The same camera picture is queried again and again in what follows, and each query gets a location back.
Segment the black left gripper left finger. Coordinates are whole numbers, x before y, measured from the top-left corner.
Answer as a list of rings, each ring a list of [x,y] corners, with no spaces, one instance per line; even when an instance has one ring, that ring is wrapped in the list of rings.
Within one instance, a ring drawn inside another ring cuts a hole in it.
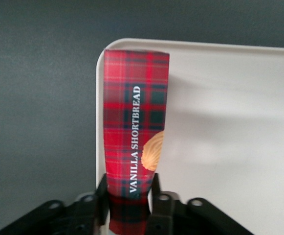
[[[104,174],[96,191],[80,196],[73,204],[69,235],[107,235],[109,222],[109,200],[107,177]]]

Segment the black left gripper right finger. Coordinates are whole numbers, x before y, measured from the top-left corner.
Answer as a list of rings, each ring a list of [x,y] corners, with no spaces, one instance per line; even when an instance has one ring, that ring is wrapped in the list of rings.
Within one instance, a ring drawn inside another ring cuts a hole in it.
[[[156,173],[151,186],[151,214],[147,220],[149,235],[180,235],[181,229],[175,215],[180,197],[172,191],[162,191],[159,174]]]

